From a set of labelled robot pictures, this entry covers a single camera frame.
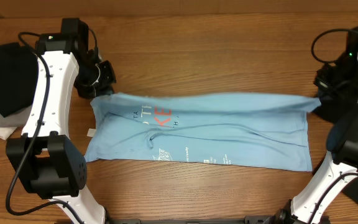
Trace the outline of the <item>light blue printed t-shirt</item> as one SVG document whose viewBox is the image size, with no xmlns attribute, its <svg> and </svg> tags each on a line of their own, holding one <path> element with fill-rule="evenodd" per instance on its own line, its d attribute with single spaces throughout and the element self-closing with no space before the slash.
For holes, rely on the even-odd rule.
<svg viewBox="0 0 358 224">
<path fill-rule="evenodd" d="M 265 93 L 154 98 L 116 93 L 91 102 L 98 159 L 199 162 L 308 172 L 307 115 L 317 98 Z"/>
</svg>

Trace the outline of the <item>black folded garment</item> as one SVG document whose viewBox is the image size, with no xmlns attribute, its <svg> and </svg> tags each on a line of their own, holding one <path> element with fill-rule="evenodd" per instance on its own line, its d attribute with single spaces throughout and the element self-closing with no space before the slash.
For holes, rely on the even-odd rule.
<svg viewBox="0 0 358 224">
<path fill-rule="evenodd" d="M 38 79 L 37 56 L 17 42 L 0 45 L 0 114 L 32 105 Z"/>
</svg>

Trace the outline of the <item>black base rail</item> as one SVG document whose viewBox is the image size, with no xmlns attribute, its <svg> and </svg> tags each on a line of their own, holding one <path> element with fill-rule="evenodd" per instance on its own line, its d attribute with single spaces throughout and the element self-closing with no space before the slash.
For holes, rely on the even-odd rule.
<svg viewBox="0 0 358 224">
<path fill-rule="evenodd" d="M 113 219 L 107 218 L 108 224 L 269 224 L 275 223 L 274 217 L 248 216 L 231 219 L 200 219 L 200 220 L 140 220 L 140 219 Z"/>
</svg>

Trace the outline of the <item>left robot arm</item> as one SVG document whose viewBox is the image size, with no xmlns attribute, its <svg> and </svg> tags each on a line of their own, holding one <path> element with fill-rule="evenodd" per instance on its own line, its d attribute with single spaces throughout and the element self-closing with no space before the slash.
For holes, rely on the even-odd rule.
<svg viewBox="0 0 358 224">
<path fill-rule="evenodd" d="M 59 206 L 72 223 L 109 223 L 108 211 L 86 186 L 87 166 L 69 137 L 71 94 L 84 99 L 113 93 L 116 76 L 97 47 L 95 33 L 79 18 L 64 18 L 60 32 L 40 34 L 32 48 L 38 72 L 29 118 L 19 138 L 9 139 L 6 155 L 13 182 L 37 194 L 44 207 Z"/>
</svg>

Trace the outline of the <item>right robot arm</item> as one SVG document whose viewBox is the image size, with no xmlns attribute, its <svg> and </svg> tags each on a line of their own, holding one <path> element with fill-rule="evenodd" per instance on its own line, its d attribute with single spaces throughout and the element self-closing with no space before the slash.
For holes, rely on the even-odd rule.
<svg viewBox="0 0 358 224">
<path fill-rule="evenodd" d="M 334 125 L 324 159 L 308 185 L 275 215 L 245 217 L 244 223 L 329 223 L 324 211 L 358 178 L 358 26 L 345 32 L 345 51 L 323 61 L 314 80 L 322 103 L 314 113 Z"/>
</svg>

